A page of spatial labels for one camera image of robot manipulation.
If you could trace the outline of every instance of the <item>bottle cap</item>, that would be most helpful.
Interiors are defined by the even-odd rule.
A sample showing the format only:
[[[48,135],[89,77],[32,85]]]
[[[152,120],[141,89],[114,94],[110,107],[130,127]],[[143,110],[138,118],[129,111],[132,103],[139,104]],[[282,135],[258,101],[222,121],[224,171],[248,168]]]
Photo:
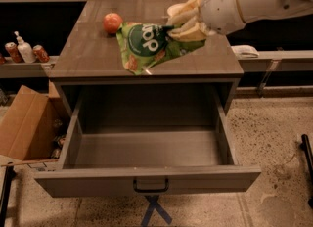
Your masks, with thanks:
[[[19,44],[24,43],[23,39],[19,36],[19,33],[17,31],[15,31],[14,34],[17,36],[17,40]]]

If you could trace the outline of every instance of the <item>blue tape cross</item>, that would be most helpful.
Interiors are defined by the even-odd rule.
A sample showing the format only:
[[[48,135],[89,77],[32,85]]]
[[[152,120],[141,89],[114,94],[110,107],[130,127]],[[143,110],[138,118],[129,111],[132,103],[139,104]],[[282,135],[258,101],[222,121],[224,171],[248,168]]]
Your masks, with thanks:
[[[170,224],[172,222],[173,219],[171,218],[171,216],[158,203],[159,196],[145,196],[145,198],[149,201],[149,205],[144,216],[144,219],[141,222],[142,227],[148,226],[149,221],[153,215],[154,209],[165,220],[167,224]]]

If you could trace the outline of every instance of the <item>green chip bag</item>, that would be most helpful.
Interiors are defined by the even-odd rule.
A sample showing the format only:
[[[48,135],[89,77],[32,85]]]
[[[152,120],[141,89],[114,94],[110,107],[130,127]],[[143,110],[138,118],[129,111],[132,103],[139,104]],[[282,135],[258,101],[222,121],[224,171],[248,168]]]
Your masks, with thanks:
[[[117,34],[125,69],[136,75],[165,61],[181,57],[205,44],[203,41],[179,42],[168,36],[171,25],[123,23]]]

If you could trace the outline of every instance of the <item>white bottle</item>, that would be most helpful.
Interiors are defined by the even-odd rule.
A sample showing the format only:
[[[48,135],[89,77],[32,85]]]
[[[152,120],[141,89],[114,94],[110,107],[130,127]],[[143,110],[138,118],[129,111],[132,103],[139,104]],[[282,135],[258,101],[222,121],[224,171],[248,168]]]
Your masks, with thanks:
[[[16,31],[14,34],[17,36],[18,40],[18,50],[20,51],[23,60],[27,63],[34,63],[36,61],[36,56],[32,51],[32,48],[29,43],[26,43],[22,38],[19,36],[19,33]]]

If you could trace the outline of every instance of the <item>open drawer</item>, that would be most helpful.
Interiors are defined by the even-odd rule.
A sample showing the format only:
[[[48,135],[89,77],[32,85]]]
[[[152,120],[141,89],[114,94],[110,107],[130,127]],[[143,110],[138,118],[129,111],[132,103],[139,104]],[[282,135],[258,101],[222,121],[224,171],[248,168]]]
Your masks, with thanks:
[[[36,171],[53,197],[241,192],[260,174],[237,164],[213,84],[83,86],[57,168]]]

